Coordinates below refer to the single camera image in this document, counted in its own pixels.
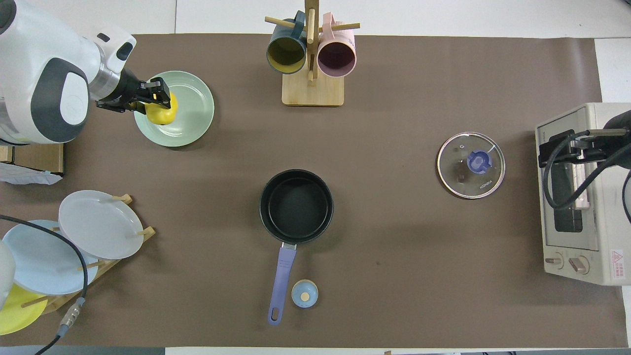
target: warning triangle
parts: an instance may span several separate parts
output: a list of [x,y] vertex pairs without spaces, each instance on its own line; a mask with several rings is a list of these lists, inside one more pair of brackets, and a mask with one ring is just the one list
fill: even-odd
[[615,251],[611,251],[613,256],[613,262],[617,263],[620,259],[622,259],[622,255],[616,253]]

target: mug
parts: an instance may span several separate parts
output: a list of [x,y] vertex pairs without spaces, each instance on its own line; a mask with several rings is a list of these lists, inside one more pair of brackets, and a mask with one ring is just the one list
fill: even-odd
[[285,21],[295,25],[293,28],[276,25],[269,41],[267,58],[269,66],[277,72],[293,74],[307,61],[307,34],[303,31],[305,13],[298,11],[293,20],[287,18]]
[[332,13],[324,14],[322,35],[315,56],[320,70],[325,75],[341,78],[349,75],[355,69],[357,53],[355,52],[355,33],[353,30],[333,31],[335,22]]

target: blue mug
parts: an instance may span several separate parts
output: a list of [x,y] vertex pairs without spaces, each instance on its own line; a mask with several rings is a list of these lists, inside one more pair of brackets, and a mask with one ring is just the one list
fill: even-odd
[[288,18],[285,21],[295,25],[293,28],[276,25],[269,41],[267,58],[272,69],[282,74],[293,74],[307,61],[307,34],[303,31],[305,13],[298,11],[293,20]]

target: yellow plate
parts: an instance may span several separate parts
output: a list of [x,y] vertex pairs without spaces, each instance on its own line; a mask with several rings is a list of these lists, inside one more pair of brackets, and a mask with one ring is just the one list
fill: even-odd
[[22,304],[42,297],[13,284],[6,303],[0,310],[0,335],[24,329],[33,323],[44,311],[48,301],[42,301],[22,308]]

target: handle hole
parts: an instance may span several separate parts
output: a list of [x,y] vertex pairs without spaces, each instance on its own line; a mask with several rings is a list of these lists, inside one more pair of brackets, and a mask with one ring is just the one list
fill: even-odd
[[280,313],[278,308],[272,308],[272,320],[274,322],[278,320],[278,313]]

